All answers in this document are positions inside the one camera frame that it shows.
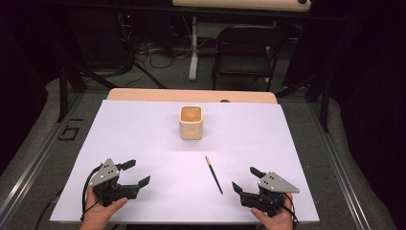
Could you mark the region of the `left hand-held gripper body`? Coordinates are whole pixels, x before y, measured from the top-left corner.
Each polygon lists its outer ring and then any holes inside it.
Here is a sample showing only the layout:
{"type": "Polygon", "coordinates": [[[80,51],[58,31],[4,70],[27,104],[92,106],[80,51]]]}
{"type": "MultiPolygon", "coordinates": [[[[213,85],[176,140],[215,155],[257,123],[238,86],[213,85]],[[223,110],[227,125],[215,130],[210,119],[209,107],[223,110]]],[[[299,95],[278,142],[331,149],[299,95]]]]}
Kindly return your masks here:
{"type": "Polygon", "coordinates": [[[118,183],[120,171],[111,158],[99,167],[96,174],[90,179],[89,186],[103,206],[109,206],[113,202],[126,197],[135,199],[138,195],[138,185],[121,185],[118,183]]]}

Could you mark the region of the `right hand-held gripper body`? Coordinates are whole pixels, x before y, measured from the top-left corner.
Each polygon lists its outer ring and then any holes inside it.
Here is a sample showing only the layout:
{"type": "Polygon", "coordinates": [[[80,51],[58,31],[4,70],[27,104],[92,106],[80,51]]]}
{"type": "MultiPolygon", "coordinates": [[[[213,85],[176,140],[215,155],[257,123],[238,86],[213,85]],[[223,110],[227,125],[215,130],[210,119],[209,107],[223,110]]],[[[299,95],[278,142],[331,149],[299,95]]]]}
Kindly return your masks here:
{"type": "Polygon", "coordinates": [[[287,193],[298,194],[300,190],[286,181],[275,172],[266,172],[259,178],[259,191],[256,194],[242,192],[240,203],[244,207],[255,207],[264,212],[268,217],[273,217],[283,206],[287,193]]]}

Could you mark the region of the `dark pencil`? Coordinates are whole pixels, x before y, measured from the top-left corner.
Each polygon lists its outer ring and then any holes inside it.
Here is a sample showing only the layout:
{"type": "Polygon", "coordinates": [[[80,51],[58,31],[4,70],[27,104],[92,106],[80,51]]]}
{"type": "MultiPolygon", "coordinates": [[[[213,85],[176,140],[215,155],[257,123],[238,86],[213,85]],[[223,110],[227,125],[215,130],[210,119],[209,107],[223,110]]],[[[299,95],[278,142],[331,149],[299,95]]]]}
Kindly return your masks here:
{"type": "Polygon", "coordinates": [[[211,172],[211,174],[212,174],[212,177],[213,177],[213,179],[214,179],[214,182],[215,182],[215,184],[216,184],[216,186],[217,186],[219,192],[220,192],[222,195],[224,195],[223,190],[222,190],[222,188],[221,188],[221,185],[220,185],[220,183],[219,183],[219,181],[218,181],[218,178],[217,178],[217,176],[216,176],[216,174],[215,174],[214,168],[213,168],[213,166],[212,166],[212,164],[211,164],[211,161],[210,161],[210,158],[209,158],[208,155],[205,155],[205,160],[206,160],[206,162],[207,162],[207,165],[208,165],[208,167],[209,167],[209,169],[210,169],[210,172],[211,172]]]}

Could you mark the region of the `beige square pen holder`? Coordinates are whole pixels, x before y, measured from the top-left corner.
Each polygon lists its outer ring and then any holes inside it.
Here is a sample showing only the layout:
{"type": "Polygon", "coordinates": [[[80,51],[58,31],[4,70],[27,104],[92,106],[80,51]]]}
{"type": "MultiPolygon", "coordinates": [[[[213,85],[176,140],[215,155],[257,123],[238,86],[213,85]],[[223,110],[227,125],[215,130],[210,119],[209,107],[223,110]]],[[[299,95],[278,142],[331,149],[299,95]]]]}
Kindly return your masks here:
{"type": "Polygon", "coordinates": [[[199,140],[203,135],[203,110],[197,105],[185,105],[179,113],[180,137],[183,140],[199,140]]]}

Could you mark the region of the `person's right hand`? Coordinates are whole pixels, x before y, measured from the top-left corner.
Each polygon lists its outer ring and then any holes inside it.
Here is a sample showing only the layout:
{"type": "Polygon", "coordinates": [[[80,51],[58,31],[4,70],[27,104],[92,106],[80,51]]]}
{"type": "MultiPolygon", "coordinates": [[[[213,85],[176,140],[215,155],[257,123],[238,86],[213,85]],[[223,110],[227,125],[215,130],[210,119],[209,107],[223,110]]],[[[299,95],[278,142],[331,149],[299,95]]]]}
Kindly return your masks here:
{"type": "Polygon", "coordinates": [[[285,195],[283,206],[272,218],[255,207],[251,208],[250,211],[267,230],[294,230],[293,195],[290,193],[285,195]]]}

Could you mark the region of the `person's left hand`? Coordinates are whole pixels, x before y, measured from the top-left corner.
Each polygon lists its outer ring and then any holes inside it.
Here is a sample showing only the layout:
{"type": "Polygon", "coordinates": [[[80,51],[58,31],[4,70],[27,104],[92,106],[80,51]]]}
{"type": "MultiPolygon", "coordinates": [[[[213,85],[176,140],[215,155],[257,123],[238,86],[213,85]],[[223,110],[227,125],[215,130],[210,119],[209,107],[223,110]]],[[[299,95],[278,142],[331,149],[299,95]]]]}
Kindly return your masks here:
{"type": "Polygon", "coordinates": [[[123,197],[107,207],[99,204],[92,187],[86,191],[85,212],[79,230],[103,230],[110,218],[123,208],[128,199],[123,197]]]}

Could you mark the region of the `white table sheet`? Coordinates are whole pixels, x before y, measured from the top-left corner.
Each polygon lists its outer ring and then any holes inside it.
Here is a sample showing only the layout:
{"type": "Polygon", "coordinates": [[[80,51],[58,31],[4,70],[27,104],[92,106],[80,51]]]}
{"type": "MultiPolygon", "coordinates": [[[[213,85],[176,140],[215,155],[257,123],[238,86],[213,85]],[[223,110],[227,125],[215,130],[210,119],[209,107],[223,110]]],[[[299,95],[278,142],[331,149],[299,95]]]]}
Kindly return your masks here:
{"type": "Polygon", "coordinates": [[[319,219],[282,107],[270,103],[203,103],[203,136],[180,137],[180,103],[102,102],[64,191],[51,215],[73,223],[81,216],[82,188],[88,174],[107,158],[135,159],[120,183],[150,182],[112,217],[144,224],[244,224],[255,218],[241,206],[235,182],[258,191],[250,168],[274,172],[296,186],[293,198],[301,222],[319,219]],[[208,155],[222,195],[205,160],[208,155]]]}

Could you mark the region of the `wooden table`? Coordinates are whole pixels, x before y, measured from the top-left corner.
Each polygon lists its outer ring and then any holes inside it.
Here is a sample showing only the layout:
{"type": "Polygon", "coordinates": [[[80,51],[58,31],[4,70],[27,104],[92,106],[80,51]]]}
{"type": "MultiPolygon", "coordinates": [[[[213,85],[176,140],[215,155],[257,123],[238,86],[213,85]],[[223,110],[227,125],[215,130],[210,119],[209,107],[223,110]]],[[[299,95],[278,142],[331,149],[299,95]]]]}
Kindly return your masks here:
{"type": "Polygon", "coordinates": [[[147,102],[220,103],[221,100],[229,100],[230,103],[278,103],[276,96],[271,92],[143,88],[114,88],[108,93],[107,99],[147,102]]]}

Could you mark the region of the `black metal stand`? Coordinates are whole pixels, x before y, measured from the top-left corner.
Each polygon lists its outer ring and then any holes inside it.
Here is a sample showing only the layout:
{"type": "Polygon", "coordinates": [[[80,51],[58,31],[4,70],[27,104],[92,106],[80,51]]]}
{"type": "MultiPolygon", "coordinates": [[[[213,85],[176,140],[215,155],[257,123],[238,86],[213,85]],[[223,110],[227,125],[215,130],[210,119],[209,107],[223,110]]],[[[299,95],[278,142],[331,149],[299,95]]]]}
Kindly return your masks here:
{"type": "Polygon", "coordinates": [[[82,79],[81,74],[89,77],[92,80],[100,83],[108,89],[117,88],[117,85],[105,80],[101,76],[90,71],[83,65],[76,62],[63,64],[59,71],[59,116],[57,121],[60,123],[68,114],[69,100],[68,100],[68,84],[74,88],[76,92],[84,93],[87,86],[82,79]]]}
{"type": "Polygon", "coordinates": [[[305,80],[301,80],[278,92],[276,97],[282,98],[287,96],[308,84],[308,91],[304,96],[305,101],[307,103],[315,103],[318,99],[321,99],[320,124],[324,132],[328,132],[327,116],[329,107],[330,79],[326,75],[316,74],[305,80]]]}

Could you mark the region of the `black folding chair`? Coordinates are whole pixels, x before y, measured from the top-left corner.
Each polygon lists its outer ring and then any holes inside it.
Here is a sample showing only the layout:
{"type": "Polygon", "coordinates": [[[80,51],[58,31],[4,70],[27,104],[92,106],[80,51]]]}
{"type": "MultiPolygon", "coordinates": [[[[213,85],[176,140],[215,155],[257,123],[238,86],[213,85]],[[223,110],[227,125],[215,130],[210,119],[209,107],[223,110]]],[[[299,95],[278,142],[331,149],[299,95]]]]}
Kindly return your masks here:
{"type": "Polygon", "coordinates": [[[270,89],[287,32],[278,26],[235,25],[216,40],[212,71],[213,89],[220,77],[268,79],[270,89]]]}

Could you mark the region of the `white desk leg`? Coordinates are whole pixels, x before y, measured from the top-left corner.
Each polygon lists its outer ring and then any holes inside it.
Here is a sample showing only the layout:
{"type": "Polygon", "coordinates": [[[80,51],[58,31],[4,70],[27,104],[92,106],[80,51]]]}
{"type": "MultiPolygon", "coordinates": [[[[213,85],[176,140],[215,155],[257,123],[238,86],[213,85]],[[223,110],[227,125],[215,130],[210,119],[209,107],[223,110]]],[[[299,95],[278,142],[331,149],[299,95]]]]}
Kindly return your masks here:
{"type": "Polygon", "coordinates": [[[197,66],[198,66],[198,53],[197,53],[197,27],[196,27],[196,17],[192,18],[192,55],[191,55],[191,65],[189,71],[189,80],[195,81],[197,78],[197,66]]]}

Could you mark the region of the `beige desk top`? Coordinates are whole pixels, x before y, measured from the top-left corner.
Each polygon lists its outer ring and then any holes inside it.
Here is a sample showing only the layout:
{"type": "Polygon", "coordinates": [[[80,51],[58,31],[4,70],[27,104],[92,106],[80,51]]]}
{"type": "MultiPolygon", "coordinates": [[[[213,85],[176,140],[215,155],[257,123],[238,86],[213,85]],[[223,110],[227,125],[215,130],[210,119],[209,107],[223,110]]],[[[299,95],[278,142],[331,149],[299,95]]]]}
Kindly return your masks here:
{"type": "Polygon", "coordinates": [[[174,6],[308,12],[313,0],[172,0],[174,6]]]}

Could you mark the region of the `aluminium floor rail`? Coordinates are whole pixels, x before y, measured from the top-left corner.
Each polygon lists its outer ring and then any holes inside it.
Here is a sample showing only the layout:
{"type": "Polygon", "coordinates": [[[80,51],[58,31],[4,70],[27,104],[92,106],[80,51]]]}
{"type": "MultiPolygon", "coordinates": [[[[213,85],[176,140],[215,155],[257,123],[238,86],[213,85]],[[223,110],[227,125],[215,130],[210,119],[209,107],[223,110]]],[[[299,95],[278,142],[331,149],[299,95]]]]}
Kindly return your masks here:
{"type": "Polygon", "coordinates": [[[60,122],[58,96],[49,95],[39,118],[0,176],[0,230],[4,229],[49,157],[57,136],[79,106],[82,93],[68,97],[68,112],[60,122]]]}
{"type": "Polygon", "coordinates": [[[357,227],[357,230],[372,230],[367,220],[366,214],[361,206],[358,195],[356,194],[352,184],[350,183],[349,176],[344,168],[344,165],[339,156],[339,152],[335,147],[333,140],[328,132],[325,131],[321,125],[321,112],[315,103],[309,103],[309,111],[316,124],[316,127],[321,134],[323,141],[327,147],[327,154],[329,156],[330,165],[334,171],[337,182],[340,186],[341,192],[350,210],[351,216],[357,227]]]}

